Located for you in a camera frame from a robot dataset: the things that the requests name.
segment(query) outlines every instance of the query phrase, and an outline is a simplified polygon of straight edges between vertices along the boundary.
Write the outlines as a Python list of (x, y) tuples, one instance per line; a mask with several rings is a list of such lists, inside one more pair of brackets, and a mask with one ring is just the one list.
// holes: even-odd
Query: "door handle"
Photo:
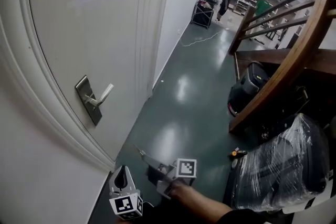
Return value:
[(103, 94), (101, 95), (101, 97), (98, 99), (98, 100), (96, 100), (96, 99), (94, 99), (94, 98), (92, 98), (91, 96), (87, 96), (87, 95), (85, 95), (85, 97), (86, 97), (86, 101), (85, 101), (85, 103), (90, 103), (90, 104), (92, 104), (93, 106), (95, 106), (95, 107), (98, 107), (98, 106), (100, 106), (101, 104), (103, 104), (103, 102), (105, 101), (105, 99), (106, 99), (106, 97), (110, 94), (110, 92), (112, 91), (112, 89), (113, 89), (113, 85), (112, 84), (109, 84), (108, 86), (107, 86), (107, 88), (104, 90), (104, 92), (103, 92)]

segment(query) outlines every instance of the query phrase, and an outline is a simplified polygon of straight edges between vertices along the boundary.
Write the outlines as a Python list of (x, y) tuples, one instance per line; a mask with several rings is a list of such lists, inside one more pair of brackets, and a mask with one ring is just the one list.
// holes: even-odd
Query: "door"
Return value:
[[(116, 160), (147, 99), (162, 0), (29, 0), (48, 65), (68, 103)], [(75, 85), (87, 75), (93, 93), (114, 88), (95, 126)]]

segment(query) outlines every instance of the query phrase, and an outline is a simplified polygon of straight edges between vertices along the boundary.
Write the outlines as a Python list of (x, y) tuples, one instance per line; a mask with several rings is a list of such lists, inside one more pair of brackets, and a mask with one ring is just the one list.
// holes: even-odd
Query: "green floor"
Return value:
[[(153, 97), (144, 105), (117, 159), (117, 166), (129, 167), (144, 200), (157, 204), (161, 196), (145, 176), (146, 164), (133, 144), (165, 163), (177, 158), (197, 159), (193, 184), (209, 198), (222, 201), (230, 161), (227, 154), (236, 147), (256, 145), (248, 136), (228, 134), (231, 115), (227, 97), (235, 83), (234, 61), (227, 55), (234, 32), (212, 24), (207, 30), (189, 25), (178, 43), (158, 83)], [(241, 50), (260, 49), (244, 40)]]

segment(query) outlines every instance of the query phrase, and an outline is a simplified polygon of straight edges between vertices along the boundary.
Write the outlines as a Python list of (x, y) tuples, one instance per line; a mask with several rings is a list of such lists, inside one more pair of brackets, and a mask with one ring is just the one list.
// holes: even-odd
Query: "person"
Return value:
[(217, 22), (223, 24), (220, 19), (229, 8), (230, 0), (223, 0), (217, 13)]
[(232, 210), (229, 206), (211, 200), (192, 187), (175, 181), (170, 192), (171, 201), (154, 208), (143, 209), (143, 217), (134, 223), (253, 223), (266, 219), (250, 209)]
[[(262, 14), (263, 12), (265, 12), (266, 10), (268, 10), (270, 7), (271, 7), (271, 4), (269, 4), (268, 2), (269, 0), (258, 0), (257, 1), (257, 6), (256, 6), (256, 11), (254, 13), (254, 16), (258, 16), (260, 14)], [(264, 20), (263, 17), (255, 20), (254, 24), (257, 24), (259, 22), (261, 22), (262, 20)], [(250, 31), (250, 34), (256, 32), (258, 29), (258, 27), (256, 28), (253, 28), (251, 31)]]

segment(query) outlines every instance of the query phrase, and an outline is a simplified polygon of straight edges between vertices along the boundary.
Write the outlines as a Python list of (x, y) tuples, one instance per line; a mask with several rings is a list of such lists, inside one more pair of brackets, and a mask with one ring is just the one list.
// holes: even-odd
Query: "sleeve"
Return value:
[(258, 1), (257, 1), (256, 8), (258, 8), (258, 6), (260, 5), (260, 1), (261, 1), (261, 0), (258, 0)]
[(221, 217), (217, 224), (229, 224), (229, 223), (253, 223), (263, 224), (266, 219), (250, 209), (233, 210), (226, 213)]

